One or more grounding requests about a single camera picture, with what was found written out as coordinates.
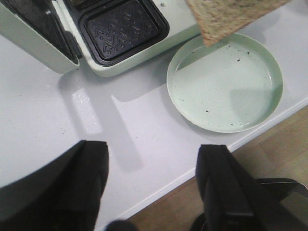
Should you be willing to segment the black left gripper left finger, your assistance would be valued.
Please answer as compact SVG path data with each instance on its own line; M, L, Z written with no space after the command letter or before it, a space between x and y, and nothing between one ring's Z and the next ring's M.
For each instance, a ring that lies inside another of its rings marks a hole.
M107 143L79 141L39 170L1 187L1 230L93 230L108 173Z

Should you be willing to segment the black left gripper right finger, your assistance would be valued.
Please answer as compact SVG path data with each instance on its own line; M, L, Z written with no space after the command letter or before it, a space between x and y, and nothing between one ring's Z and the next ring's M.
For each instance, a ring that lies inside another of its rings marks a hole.
M196 181L204 212L203 231L306 231L281 201L308 189L290 178L253 178L225 145L201 145Z

